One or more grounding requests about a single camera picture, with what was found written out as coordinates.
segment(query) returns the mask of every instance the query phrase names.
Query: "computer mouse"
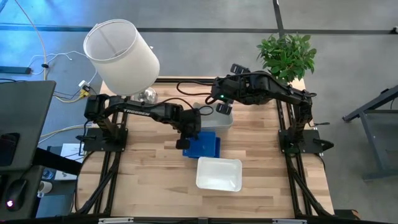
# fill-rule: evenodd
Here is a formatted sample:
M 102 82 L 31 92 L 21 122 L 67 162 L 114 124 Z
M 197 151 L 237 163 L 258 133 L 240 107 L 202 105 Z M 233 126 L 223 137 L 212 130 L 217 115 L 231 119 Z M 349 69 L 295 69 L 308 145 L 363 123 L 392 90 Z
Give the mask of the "computer mouse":
M 27 180 L 14 180 L 6 190 L 6 208 L 10 212 L 21 209 L 25 200 L 25 191 L 27 188 Z

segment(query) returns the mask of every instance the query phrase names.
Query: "paper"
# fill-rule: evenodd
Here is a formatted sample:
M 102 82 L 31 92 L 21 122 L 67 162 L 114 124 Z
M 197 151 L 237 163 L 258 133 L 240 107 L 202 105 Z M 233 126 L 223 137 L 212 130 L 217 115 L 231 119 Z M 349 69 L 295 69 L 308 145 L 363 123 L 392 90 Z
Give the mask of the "paper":
M 79 156 L 79 147 L 80 144 L 63 144 L 62 145 L 62 151 L 61 151 L 61 156 L 65 157 L 68 156 L 68 159 L 77 161 L 82 163 L 83 162 L 83 156 Z M 83 151 L 84 144 L 81 144 L 81 153 L 84 154 L 85 152 Z M 55 180 L 76 180 L 76 175 L 72 174 L 67 174 L 65 172 L 57 170 L 55 173 Z

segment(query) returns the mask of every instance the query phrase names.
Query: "white tray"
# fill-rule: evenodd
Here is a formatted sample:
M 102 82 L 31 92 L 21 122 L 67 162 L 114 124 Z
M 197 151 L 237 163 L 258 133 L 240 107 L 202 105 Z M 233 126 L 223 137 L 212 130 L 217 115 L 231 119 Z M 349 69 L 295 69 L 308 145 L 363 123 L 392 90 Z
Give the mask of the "white tray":
M 200 189 L 240 191 L 242 162 L 239 159 L 199 158 L 197 186 Z

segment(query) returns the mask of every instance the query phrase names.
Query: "lamp base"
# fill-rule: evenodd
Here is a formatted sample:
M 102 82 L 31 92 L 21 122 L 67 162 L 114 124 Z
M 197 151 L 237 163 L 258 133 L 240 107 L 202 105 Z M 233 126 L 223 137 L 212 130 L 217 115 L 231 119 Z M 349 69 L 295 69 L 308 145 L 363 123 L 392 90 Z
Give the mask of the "lamp base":
M 131 98 L 134 101 L 155 104 L 157 102 L 157 93 L 153 88 L 149 87 L 148 89 L 133 95 Z

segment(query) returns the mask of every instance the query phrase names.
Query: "black cable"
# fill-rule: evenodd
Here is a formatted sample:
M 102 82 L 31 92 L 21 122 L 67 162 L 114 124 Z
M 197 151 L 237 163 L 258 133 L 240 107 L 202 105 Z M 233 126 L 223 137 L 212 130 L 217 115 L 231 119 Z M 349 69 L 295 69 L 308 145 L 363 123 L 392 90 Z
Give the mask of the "black cable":
M 87 120 L 86 122 L 85 122 L 85 124 L 83 125 L 83 129 L 84 129 L 84 131 L 83 131 L 83 136 L 81 137 L 81 139 L 80 139 L 80 145 L 79 145 L 79 156 L 84 156 L 84 155 L 81 155 L 81 144 L 82 144 L 82 142 L 83 142 L 83 140 L 84 140 L 84 138 L 85 138 L 85 136 L 86 136 L 86 131 L 87 131 L 87 124 L 90 122 L 90 120 Z
M 93 90 L 93 92 L 94 92 L 96 95 L 98 95 L 97 92 L 95 92 L 95 90 L 94 90 L 93 87 L 89 87 L 89 89 L 90 89 L 90 90 Z
M 83 162 L 81 162 L 81 169 L 83 168 L 83 165 L 85 164 L 85 162 L 87 161 L 87 159 L 92 155 L 92 153 L 94 153 L 94 152 L 89 152 L 89 153 L 87 154 L 87 156 L 83 159 Z M 79 178 L 81 169 L 80 169 L 78 175 L 76 175 L 75 191 L 73 192 L 73 193 L 74 193 L 73 201 L 74 201 L 75 211 L 78 211 L 78 209 L 77 209 L 77 181 L 78 181 L 78 178 Z
M 212 100 L 209 102 L 208 100 L 209 100 L 210 98 L 211 98 L 211 96 L 207 96 L 206 99 L 205 99 L 205 103 L 206 103 L 207 105 L 211 105 L 211 104 L 213 104 L 214 102 L 217 101 L 216 99 L 212 99 Z
M 196 83 L 196 84 L 205 85 L 205 86 L 213 86 L 213 85 L 214 85 L 214 84 L 202 83 L 202 82 L 193 81 L 193 80 L 179 81 L 179 82 L 177 83 L 177 86 L 176 86 L 177 91 L 180 92 L 180 93 L 182 93 L 182 94 L 184 94 L 184 95 L 187 95 L 187 96 L 210 95 L 210 93 L 185 93 L 184 91 L 180 90 L 180 88 L 179 88 L 180 85 L 183 84 L 183 83 Z
M 199 111 L 200 111 L 202 108 L 210 108 L 210 109 L 211 109 L 211 112 L 210 112 L 210 113 L 207 113 L 207 114 L 201 113 L 200 115 L 202 115 L 202 116 L 208 116 L 208 115 L 211 115 L 211 114 L 214 112 L 214 109 L 213 109 L 212 106 L 209 106 L 209 105 L 201 106 L 201 107 L 199 107 Z
M 10 78 L 0 78 L 0 80 L 8 81 L 8 82 L 0 82 L 0 84 L 15 83 L 15 82 L 26 82 L 26 80 L 13 80 L 13 79 L 10 79 Z
M 394 100 L 396 100 L 396 99 L 393 99 L 393 100 L 391 101 L 390 110 L 392 110 L 392 104 L 394 103 Z
M 67 96 L 76 96 L 76 93 L 75 94 L 68 94 L 68 93 L 62 93 L 60 91 L 55 91 L 55 90 L 54 90 L 54 92 L 55 93 L 59 93 L 59 94 L 63 94 L 63 95 L 67 95 Z
M 74 155 L 77 155 L 77 154 L 79 154 L 80 152 L 77 152 L 77 153 L 74 153 L 74 154 L 72 154 L 72 155 L 69 155 L 69 156 L 64 156 L 64 158 L 66 158 L 66 157 L 70 157 L 70 156 L 74 156 Z
M 161 105 L 161 104 L 163 104 L 163 103 L 166 103 L 166 102 L 168 102 L 168 101 L 170 101 L 170 100 L 181 100 L 182 102 L 186 103 L 189 107 L 191 107 L 191 109 L 193 109 L 193 106 L 192 106 L 190 103 L 188 103 L 186 100 L 184 100 L 184 99 L 182 99 L 182 98 L 179 98 L 179 97 L 172 97 L 172 98 L 169 98 L 169 99 L 167 99 L 167 100 L 164 100 L 164 101 L 162 101 L 162 102 L 160 102 L 160 103 L 156 103 L 156 104 L 154 104 L 154 105 L 149 105 L 149 106 L 143 105 L 142 107 L 151 108 L 151 107 L 159 106 L 159 105 Z
M 17 80 L 12 80 L 10 78 L 0 78 L 0 80 L 10 81 L 10 82 L 16 82 L 17 81 Z
M 323 123 L 314 123 L 313 126 L 311 126 L 311 124 L 308 123 L 308 125 L 309 125 L 311 128 L 314 128 L 314 127 L 316 127 L 316 126 L 318 126 L 318 125 L 329 125 L 329 124 L 330 124 L 329 122 L 323 122 Z
M 63 98 L 63 99 L 66 99 L 66 100 L 71 100 L 71 99 L 73 99 L 79 92 L 80 92 L 80 90 L 78 90 L 78 91 L 77 91 L 75 94 L 73 94 L 73 95 L 61 93 L 61 94 L 65 94 L 65 95 L 70 95 L 71 97 L 69 97 L 69 98 L 64 97 L 64 96 L 58 96 L 58 95 L 55 95 L 55 94 L 54 94 L 53 96 L 57 96 L 57 97 L 59 97 L 59 98 Z
M 318 153 L 314 153 L 314 155 L 316 155 L 317 157 L 319 157 L 319 159 L 321 159 L 322 164 L 323 164 L 323 170 L 326 171 L 325 161 L 323 160 L 322 156 L 319 155 Z

